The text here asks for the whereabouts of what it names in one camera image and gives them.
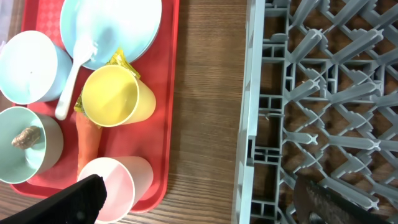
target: carrot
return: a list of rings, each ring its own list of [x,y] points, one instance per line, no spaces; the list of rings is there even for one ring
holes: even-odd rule
[[[102,128],[90,121],[83,113],[76,113],[76,128],[79,145],[77,174],[89,161],[97,158]]]

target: gray dish rack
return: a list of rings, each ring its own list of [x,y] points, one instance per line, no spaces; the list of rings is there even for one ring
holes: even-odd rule
[[[345,5],[332,14],[330,4],[334,0],[301,0],[294,14],[290,15],[291,0],[248,0],[246,13],[246,58],[244,68],[243,98],[241,120],[239,124],[238,146],[236,153],[235,183],[233,192],[232,223],[250,223],[256,218],[264,223],[295,223],[295,207],[291,203],[287,208],[279,207],[279,190],[282,184],[291,189],[295,185],[296,175],[300,169],[312,167],[318,170],[323,179],[322,186],[332,189],[344,198],[366,209],[378,209],[381,195],[398,210],[398,189],[390,185],[398,179],[398,141],[392,138],[398,134],[398,116],[392,109],[398,106],[398,89],[388,95],[384,94],[386,75],[398,80],[398,71],[393,65],[398,63],[398,30],[392,25],[398,20],[398,4],[379,14],[375,7],[377,0],[342,0]],[[325,30],[305,27],[303,22],[312,11],[320,12],[331,22]],[[349,29],[346,23],[359,15],[373,28]],[[264,38],[264,18],[283,17],[284,32]],[[299,30],[304,38],[289,52],[289,31]],[[327,33],[339,29],[351,39],[351,43],[338,52],[331,53],[328,49]],[[387,39],[395,45],[384,54],[377,54],[374,46]],[[325,58],[308,58],[307,55],[318,48]],[[354,60],[358,54],[366,53],[371,60]],[[281,95],[265,95],[260,92],[261,72],[263,63],[282,64]],[[320,70],[308,68],[305,64],[317,64]],[[360,66],[362,69],[350,69]],[[307,80],[296,82],[296,74],[304,73]],[[338,89],[341,73],[345,73],[352,84],[344,90]],[[313,111],[304,106],[303,102],[323,102],[325,106]],[[355,103],[368,105],[365,113],[357,113],[347,109],[345,105]],[[308,118],[294,131],[284,128],[285,106],[294,104]],[[330,134],[325,127],[322,116],[334,109],[349,122],[349,125],[338,134]],[[378,137],[372,134],[373,126],[369,122],[374,113],[382,114],[392,126]],[[257,126],[259,118],[277,121],[277,147],[265,147],[257,144]],[[312,125],[317,127],[328,139],[327,144],[317,152],[311,153],[306,146],[318,144],[317,134],[302,131]],[[345,134],[356,130],[361,137]],[[283,146],[289,142],[294,144],[305,158],[293,172],[286,172],[282,167]],[[329,147],[333,146],[344,155],[344,162],[330,174],[324,171],[319,163]],[[360,149],[358,153],[349,153],[346,148]],[[380,154],[394,168],[394,172],[382,181],[375,181],[369,164],[375,153]],[[274,188],[275,197],[271,199],[254,198],[253,183],[255,164],[275,167],[275,181],[269,182]],[[371,190],[363,190],[341,179],[349,173],[361,174],[372,185]],[[398,211],[388,219],[398,223]]]

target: wood grain surface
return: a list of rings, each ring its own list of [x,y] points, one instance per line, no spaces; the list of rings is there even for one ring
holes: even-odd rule
[[[10,37],[23,13],[24,1],[14,2]],[[120,223],[230,222],[245,18],[246,0],[181,0],[167,193],[153,211]],[[0,183],[0,219],[38,201]]]
[[[129,214],[120,223],[229,223],[231,217],[234,165],[236,156],[236,137],[238,133],[241,107],[241,92],[244,68],[244,46],[246,31],[246,0],[180,0],[180,19],[178,27],[177,69],[175,74],[174,111],[172,126],[172,145],[170,155],[170,173],[167,193],[162,203],[153,211],[142,214]],[[14,0],[14,10],[10,37],[21,29],[24,0]],[[292,3],[293,14],[299,0]],[[380,0],[376,11],[385,12],[396,2]],[[345,4],[342,0],[333,0],[331,12],[336,14]],[[329,20],[313,11],[304,24],[315,29],[328,28]],[[360,17],[353,17],[347,24],[350,29],[372,27]],[[267,18],[266,37],[283,31],[283,19]],[[289,50],[292,51],[304,38],[297,30],[290,33]],[[332,53],[341,50],[351,41],[338,29],[327,36]],[[391,49],[391,43],[383,40],[375,50],[383,54]],[[317,49],[310,52],[310,58],[325,58]],[[360,54],[361,59],[369,59]],[[264,64],[262,67],[261,93],[280,95],[281,64]],[[298,73],[297,81],[305,81],[305,75]],[[351,83],[345,77],[339,82],[339,89]],[[398,88],[398,82],[386,77],[386,92]],[[0,107],[10,103],[0,97]],[[306,104],[315,112],[322,109],[322,103]],[[359,105],[347,106],[349,110],[364,113],[368,108]],[[328,131],[336,134],[348,123],[330,110],[325,117]],[[286,107],[285,127],[295,130],[307,120],[306,116],[293,104]],[[376,127],[374,134],[379,136],[391,124],[379,113],[375,113],[371,123]],[[278,128],[273,120],[259,119],[257,143],[273,146],[277,143]],[[304,131],[319,134],[319,145],[307,148],[317,152],[327,142],[325,136],[316,127],[309,126]],[[349,136],[358,136],[356,132]],[[357,149],[348,149],[356,154]],[[284,146],[282,165],[286,171],[293,171],[302,161],[303,155],[292,144]],[[331,147],[323,158],[325,172],[330,174],[345,162],[339,150]],[[379,154],[370,165],[372,178],[379,181],[393,171]],[[300,173],[313,180],[320,180],[319,172],[311,167]],[[275,170],[270,167],[255,166],[253,196],[273,198],[274,188],[270,182],[275,180]],[[369,183],[360,175],[350,174],[343,180],[364,190]],[[284,209],[292,203],[292,191],[282,185],[279,206]],[[7,185],[0,183],[0,219],[21,211],[39,200],[23,197]],[[386,199],[381,198],[380,210],[372,211],[383,218],[396,211]]]

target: plastic spoon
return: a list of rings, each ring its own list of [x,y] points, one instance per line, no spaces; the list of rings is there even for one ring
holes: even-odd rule
[[[92,39],[87,35],[82,35],[76,40],[73,48],[73,64],[70,70],[67,83],[61,93],[57,108],[55,109],[55,117],[63,121],[67,115],[72,100],[72,93],[75,87],[77,73],[80,67],[87,62],[93,54],[96,54],[97,48],[94,46]]]

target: plate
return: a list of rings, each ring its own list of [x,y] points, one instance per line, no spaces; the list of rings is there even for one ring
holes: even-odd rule
[[[118,47],[131,63],[154,41],[161,15],[161,0],[65,0],[60,16],[62,42],[73,55],[76,38],[88,34],[98,51],[83,66],[92,70],[104,66]]]

